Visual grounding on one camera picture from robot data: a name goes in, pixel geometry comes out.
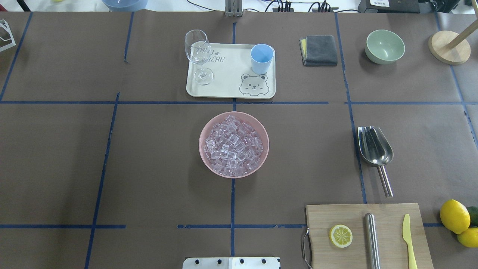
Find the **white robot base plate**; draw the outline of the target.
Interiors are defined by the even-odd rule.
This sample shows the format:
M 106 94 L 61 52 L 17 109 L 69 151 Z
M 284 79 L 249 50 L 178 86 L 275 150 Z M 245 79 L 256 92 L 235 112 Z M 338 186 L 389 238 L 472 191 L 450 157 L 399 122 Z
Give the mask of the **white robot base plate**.
M 186 258 L 183 269 L 280 269 L 276 257 L 190 257 Z

